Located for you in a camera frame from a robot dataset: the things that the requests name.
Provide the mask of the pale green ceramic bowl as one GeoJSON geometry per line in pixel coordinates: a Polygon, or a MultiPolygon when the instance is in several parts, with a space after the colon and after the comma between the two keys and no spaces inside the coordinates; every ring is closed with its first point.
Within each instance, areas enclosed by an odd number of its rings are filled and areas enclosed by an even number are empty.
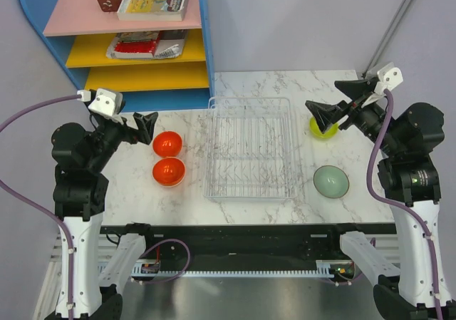
{"type": "Polygon", "coordinates": [[[330,199],[343,197],[350,188],[347,174],[332,165],[321,166],[315,171],[313,185],[321,195],[330,199]]]}

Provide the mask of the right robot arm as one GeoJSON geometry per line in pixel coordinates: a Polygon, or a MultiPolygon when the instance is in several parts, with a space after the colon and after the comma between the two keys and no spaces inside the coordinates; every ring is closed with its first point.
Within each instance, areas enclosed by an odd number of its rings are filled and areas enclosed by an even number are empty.
{"type": "Polygon", "coordinates": [[[377,78],[336,81],[345,100],[335,105],[308,100],[306,107],[320,131],[355,126],[373,142],[366,182],[380,180],[384,193],[375,199],[393,213],[400,264],[383,262],[362,232],[335,234],[326,249],[337,259],[349,256],[361,268],[384,319],[453,319],[455,300],[442,270],[438,236],[440,178],[430,157],[444,140],[444,115],[429,103],[414,103],[394,118],[389,88],[380,92],[385,108],[368,102],[379,85],[377,78]]]}

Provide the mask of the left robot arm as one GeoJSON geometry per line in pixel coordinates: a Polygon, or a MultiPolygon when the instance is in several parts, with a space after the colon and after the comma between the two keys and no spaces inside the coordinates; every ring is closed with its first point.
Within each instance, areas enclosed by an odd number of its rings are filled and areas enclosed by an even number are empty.
{"type": "Polygon", "coordinates": [[[98,126],[87,131],[66,123],[52,137],[56,161],[53,201],[62,244],[61,294],[50,319],[119,319],[122,292],[138,257],[151,257],[156,241],[147,224],[128,224],[103,275],[98,274],[98,240],[108,179],[104,167],[122,142],[149,145],[156,112],[133,114],[136,126],[96,116],[98,126]]]}

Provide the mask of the yellow-green bowl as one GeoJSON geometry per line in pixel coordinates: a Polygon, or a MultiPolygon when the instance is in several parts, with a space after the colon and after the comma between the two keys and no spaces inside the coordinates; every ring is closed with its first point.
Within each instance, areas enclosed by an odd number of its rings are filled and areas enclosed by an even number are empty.
{"type": "Polygon", "coordinates": [[[319,140],[329,140],[338,132],[338,123],[332,125],[325,133],[322,133],[317,125],[315,117],[311,117],[309,121],[309,128],[312,136],[319,140]]]}

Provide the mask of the white wire dish rack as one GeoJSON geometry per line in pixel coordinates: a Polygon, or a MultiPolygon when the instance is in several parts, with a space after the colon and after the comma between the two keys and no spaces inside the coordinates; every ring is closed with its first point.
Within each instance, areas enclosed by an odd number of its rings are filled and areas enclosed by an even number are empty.
{"type": "Polygon", "coordinates": [[[214,202],[294,199],[295,142],[288,98],[210,98],[203,195],[214,202]]]}

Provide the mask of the orange bowl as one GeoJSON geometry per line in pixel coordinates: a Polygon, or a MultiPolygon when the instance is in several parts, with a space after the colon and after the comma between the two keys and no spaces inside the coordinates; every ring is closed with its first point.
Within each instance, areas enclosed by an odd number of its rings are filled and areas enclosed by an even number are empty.
{"type": "Polygon", "coordinates": [[[164,131],[158,134],[152,142],[154,152],[162,157],[177,157],[182,149],[182,138],[174,131],[164,131]]]}
{"type": "Polygon", "coordinates": [[[180,184],[186,173],[186,167],[179,158],[168,157],[157,161],[152,168],[152,177],[163,187],[174,187],[180,184]]]}

